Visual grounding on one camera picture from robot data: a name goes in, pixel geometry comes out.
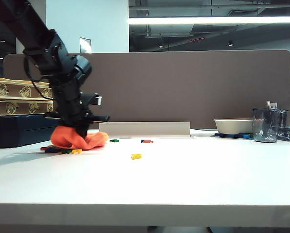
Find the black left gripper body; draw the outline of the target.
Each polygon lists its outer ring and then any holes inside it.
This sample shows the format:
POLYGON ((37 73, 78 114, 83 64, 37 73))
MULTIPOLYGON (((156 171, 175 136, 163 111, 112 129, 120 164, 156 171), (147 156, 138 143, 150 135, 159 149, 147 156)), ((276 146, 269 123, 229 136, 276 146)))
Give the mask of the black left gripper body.
POLYGON ((96 115, 92 111, 85 110, 77 115, 66 115, 63 116, 58 112, 46 112, 44 118, 57 119, 57 125, 62 126, 79 126, 79 125, 90 125, 93 122, 107 123, 110 120, 109 115, 96 115))

